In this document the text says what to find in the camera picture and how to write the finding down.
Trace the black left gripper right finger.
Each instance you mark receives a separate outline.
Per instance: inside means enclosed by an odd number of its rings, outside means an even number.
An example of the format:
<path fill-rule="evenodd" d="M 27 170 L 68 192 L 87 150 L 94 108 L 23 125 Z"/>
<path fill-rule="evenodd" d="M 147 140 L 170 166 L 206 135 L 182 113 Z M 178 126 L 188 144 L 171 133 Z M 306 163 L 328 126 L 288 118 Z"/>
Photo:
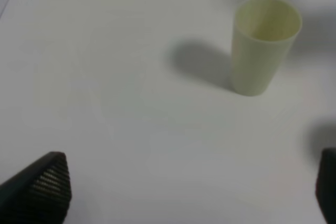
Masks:
<path fill-rule="evenodd" d="M 335 224 L 335 148 L 322 151 L 316 198 L 326 223 Z"/>

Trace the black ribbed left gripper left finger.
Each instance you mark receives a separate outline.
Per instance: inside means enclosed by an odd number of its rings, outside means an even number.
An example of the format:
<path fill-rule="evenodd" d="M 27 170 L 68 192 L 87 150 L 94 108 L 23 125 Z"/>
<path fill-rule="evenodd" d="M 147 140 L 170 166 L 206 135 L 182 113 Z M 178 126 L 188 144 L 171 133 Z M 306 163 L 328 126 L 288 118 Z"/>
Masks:
<path fill-rule="evenodd" d="M 49 152 L 1 184 L 1 223 L 63 223 L 71 199 L 66 155 Z"/>

